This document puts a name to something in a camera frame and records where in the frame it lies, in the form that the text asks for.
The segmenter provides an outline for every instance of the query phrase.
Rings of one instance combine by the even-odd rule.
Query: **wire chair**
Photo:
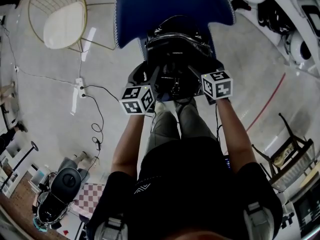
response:
[[[110,48],[83,38],[87,26],[87,6],[111,4],[114,3],[87,4],[86,0],[29,0],[28,20],[36,37],[50,49],[68,48],[83,53],[82,40],[85,40],[113,51],[115,47]]]

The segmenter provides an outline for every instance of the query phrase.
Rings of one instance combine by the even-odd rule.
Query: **shoulder strap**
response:
[[[128,227],[122,218],[110,217],[98,226],[94,240],[128,240]]]
[[[260,206],[259,202],[248,205],[243,211],[244,222],[249,240],[272,240],[275,231],[274,217],[271,211]]]

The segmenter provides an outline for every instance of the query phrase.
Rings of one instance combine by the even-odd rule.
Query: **blue chair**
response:
[[[235,12],[229,0],[116,0],[115,44],[121,49],[138,38],[146,60],[147,32],[155,30],[162,22],[177,15],[193,19],[201,35],[209,37],[214,58],[215,47],[208,24],[217,22],[233,25],[236,22]]]

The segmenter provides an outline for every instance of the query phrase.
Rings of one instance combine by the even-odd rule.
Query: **white cushion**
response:
[[[74,2],[52,13],[45,21],[43,40],[50,49],[62,49],[81,38],[85,28],[85,6]]]

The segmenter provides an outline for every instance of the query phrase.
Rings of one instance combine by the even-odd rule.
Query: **gray pants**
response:
[[[175,110],[180,123],[181,139],[210,137],[216,140],[205,121],[199,116],[195,99],[185,106],[178,104]],[[175,116],[170,111],[159,112],[155,117],[146,154],[164,143],[176,140],[180,140],[180,135]]]
[[[88,181],[89,177],[90,177],[90,173],[85,170],[85,169],[77,169],[78,168],[78,164],[77,164],[77,159],[79,157],[77,157],[75,160],[71,160],[70,158],[68,157],[65,157],[62,161],[62,163],[60,164],[59,166],[59,169],[58,169],[58,173],[64,169],[64,168],[67,168],[67,167],[71,167],[73,169],[76,169],[80,176],[81,176],[81,179],[82,179],[82,182],[81,182],[81,188],[84,186],[84,184]]]

